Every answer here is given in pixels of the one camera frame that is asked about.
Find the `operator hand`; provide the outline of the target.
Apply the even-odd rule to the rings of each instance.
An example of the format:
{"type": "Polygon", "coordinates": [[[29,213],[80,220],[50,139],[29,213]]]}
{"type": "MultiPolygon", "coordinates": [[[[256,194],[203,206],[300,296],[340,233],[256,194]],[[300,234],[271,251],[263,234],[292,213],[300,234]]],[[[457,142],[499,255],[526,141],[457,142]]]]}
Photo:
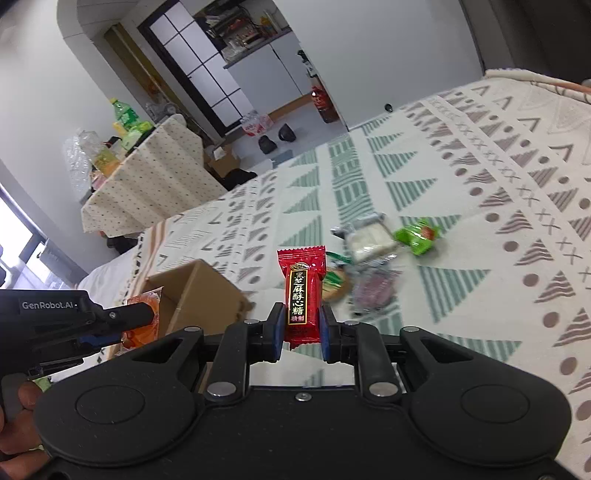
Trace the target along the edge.
{"type": "Polygon", "coordinates": [[[1,465],[5,470],[10,463],[22,463],[31,469],[39,469],[48,463],[49,457],[40,446],[33,420],[41,395],[41,388],[34,382],[24,382],[17,393],[22,410],[13,420],[7,420],[4,411],[1,411],[1,465]]]}

